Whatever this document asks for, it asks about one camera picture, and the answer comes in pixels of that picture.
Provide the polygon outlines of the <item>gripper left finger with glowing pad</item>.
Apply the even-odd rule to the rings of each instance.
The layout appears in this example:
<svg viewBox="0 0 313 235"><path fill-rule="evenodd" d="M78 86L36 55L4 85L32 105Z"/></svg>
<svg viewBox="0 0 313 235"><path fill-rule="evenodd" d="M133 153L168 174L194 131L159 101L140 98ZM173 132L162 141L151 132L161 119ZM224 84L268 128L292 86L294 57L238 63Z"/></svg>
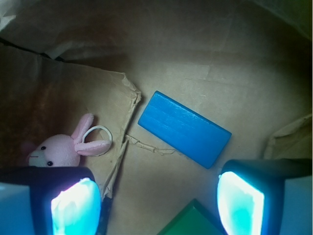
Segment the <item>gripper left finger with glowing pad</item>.
<svg viewBox="0 0 313 235"><path fill-rule="evenodd" d="M87 167L0 170L2 235L94 235L100 190Z"/></svg>

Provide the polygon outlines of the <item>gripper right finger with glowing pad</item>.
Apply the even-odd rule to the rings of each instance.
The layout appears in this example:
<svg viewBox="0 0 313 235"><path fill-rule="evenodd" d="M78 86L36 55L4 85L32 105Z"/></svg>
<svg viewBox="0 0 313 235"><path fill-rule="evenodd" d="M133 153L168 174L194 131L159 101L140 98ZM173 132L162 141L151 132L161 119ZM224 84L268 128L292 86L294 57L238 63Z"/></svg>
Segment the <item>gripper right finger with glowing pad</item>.
<svg viewBox="0 0 313 235"><path fill-rule="evenodd" d="M219 175L217 204L228 235L311 235L310 159L230 160Z"/></svg>

